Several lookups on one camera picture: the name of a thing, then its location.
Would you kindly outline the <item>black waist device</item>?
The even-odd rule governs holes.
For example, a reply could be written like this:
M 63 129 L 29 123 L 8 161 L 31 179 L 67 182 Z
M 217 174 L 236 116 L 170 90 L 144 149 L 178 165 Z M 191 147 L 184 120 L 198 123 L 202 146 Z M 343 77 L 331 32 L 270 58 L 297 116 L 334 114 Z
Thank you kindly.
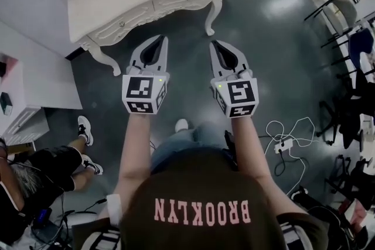
M 238 170 L 238 164 L 237 164 L 237 155 L 236 155 L 236 146 L 234 143 L 234 136 L 231 132 L 228 130 L 225 130 L 224 138 L 226 140 L 227 149 L 225 150 L 226 153 L 231 157 L 231 160 L 233 161 L 234 169 Z

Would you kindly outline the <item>black office chair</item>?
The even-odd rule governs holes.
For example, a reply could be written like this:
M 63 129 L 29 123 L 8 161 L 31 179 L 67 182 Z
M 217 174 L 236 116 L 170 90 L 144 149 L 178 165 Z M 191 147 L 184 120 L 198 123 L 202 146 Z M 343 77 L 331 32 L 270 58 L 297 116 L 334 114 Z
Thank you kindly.
M 322 136 L 328 129 L 333 129 L 333 139 L 326 144 L 332 146 L 336 134 L 343 136 L 343 146 L 347 149 L 353 141 L 362 141 L 361 115 L 375 119 L 375 83 L 367 80 L 361 69 L 356 70 L 355 88 L 350 88 L 342 98 L 332 98 L 333 107 L 326 101 L 319 102 L 319 108 L 324 108 L 330 115 L 330 122 L 316 133 Z

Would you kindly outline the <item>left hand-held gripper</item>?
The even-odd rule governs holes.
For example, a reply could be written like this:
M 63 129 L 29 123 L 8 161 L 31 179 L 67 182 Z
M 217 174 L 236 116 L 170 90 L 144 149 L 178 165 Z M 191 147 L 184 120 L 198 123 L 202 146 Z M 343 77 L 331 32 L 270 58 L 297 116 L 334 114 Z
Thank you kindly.
M 170 75 L 168 38 L 151 37 L 132 53 L 131 67 L 122 77 L 122 101 L 130 114 L 156 115 L 166 97 Z M 140 67 L 154 66 L 156 71 Z

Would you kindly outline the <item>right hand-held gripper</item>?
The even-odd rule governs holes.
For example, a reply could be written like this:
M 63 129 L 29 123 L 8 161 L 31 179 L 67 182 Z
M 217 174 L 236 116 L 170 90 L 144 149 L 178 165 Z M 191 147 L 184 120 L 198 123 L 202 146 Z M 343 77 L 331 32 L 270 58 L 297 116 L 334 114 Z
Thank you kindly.
M 212 40 L 209 44 L 214 99 L 227 118 L 253 116 L 258 107 L 258 84 L 248 69 L 243 52 L 229 43 Z

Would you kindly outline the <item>person's left forearm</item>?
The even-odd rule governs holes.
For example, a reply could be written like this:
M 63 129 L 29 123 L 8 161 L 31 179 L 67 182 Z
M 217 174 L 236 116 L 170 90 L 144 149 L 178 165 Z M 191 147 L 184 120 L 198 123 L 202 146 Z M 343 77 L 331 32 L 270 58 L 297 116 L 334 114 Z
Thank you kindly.
M 149 115 L 129 116 L 122 149 L 118 183 L 115 194 L 122 201 L 131 198 L 137 188 L 151 174 L 150 150 L 151 119 Z

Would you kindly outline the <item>white cabinet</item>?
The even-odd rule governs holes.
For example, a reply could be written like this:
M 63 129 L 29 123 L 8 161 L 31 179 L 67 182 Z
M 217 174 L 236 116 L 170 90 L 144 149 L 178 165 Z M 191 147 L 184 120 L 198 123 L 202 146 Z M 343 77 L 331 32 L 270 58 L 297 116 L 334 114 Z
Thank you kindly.
M 36 141 L 49 131 L 45 109 L 81 109 L 71 63 L 0 21 L 0 95 L 8 94 L 12 109 L 0 106 L 0 136 L 6 144 Z

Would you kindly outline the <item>blue chair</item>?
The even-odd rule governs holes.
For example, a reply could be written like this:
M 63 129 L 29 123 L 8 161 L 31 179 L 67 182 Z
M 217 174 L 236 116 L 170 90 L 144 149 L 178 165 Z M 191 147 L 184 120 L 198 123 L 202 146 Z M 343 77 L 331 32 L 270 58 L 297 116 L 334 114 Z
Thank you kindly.
M 360 29 L 358 32 L 350 35 L 348 39 L 340 45 L 344 44 L 347 44 L 347 55 L 335 61 L 332 65 L 351 61 L 353 70 L 349 71 L 349 73 L 359 70 L 362 71 L 362 60 L 364 61 L 364 58 L 368 59 L 369 55 L 375 54 L 375 38 L 368 28 Z

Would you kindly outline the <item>grey chair black legs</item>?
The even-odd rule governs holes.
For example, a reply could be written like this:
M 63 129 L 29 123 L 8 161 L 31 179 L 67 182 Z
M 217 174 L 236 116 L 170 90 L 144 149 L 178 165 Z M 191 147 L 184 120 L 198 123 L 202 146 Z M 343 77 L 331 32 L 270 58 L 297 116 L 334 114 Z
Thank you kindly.
M 328 24 L 335 31 L 332 37 L 328 39 L 328 42 L 323 44 L 321 48 L 350 33 L 357 19 L 357 10 L 349 0 L 327 0 L 310 13 L 304 21 L 311 17 L 316 18 L 320 13 L 325 15 Z

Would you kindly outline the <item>dark shirt pink lettering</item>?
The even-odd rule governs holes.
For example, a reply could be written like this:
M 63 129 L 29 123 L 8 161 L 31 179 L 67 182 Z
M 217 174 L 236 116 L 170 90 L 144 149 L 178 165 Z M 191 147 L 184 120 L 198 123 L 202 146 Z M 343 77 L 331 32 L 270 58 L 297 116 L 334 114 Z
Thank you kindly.
M 328 250 L 328 233 L 309 214 L 274 214 L 240 173 L 162 172 L 138 188 L 118 226 L 74 226 L 73 249 Z

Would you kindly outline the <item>white power strip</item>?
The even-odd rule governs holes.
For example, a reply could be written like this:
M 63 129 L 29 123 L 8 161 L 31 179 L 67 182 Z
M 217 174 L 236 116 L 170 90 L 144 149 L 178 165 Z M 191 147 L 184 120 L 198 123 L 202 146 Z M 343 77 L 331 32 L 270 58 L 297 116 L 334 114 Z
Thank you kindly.
M 281 152 L 290 150 L 292 147 L 293 147 L 293 139 L 288 138 L 288 139 L 284 139 L 284 140 L 281 140 L 280 142 L 278 142 L 274 146 L 274 151 L 275 151 L 276 154 L 279 154 Z

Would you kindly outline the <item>dark green small box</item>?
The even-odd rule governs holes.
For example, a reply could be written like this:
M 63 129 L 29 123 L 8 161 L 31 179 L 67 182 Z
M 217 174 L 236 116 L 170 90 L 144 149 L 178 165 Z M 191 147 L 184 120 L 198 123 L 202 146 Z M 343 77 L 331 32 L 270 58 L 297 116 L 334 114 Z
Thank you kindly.
M 8 116 L 11 114 L 13 105 L 8 93 L 0 93 L 0 107 L 4 115 Z

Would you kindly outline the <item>person's left white shoe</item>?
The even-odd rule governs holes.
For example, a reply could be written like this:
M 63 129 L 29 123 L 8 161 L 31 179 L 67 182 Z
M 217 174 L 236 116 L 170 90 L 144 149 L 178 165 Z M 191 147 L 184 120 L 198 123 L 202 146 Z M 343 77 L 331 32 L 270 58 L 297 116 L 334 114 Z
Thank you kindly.
M 180 131 L 188 130 L 189 124 L 188 121 L 184 118 L 179 119 L 175 124 L 175 132 L 178 133 Z

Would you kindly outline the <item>person's right forearm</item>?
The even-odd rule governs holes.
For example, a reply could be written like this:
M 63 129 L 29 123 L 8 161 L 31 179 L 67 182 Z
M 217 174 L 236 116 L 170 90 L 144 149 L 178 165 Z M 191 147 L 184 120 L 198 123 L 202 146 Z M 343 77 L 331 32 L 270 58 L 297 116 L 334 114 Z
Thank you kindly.
M 250 116 L 231 120 L 239 171 L 259 182 L 267 193 L 276 194 L 275 184 L 263 147 Z

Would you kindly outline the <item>person's blue jeans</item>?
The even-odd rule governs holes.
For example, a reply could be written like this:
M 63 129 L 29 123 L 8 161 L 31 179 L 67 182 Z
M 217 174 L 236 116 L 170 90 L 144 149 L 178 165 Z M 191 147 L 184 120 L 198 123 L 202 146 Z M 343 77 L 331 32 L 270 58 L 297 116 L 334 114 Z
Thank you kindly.
M 161 172 L 166 164 L 179 152 L 217 150 L 234 161 L 234 155 L 227 148 L 224 128 L 212 122 L 204 122 L 193 129 L 183 129 L 156 147 L 151 155 L 151 173 Z

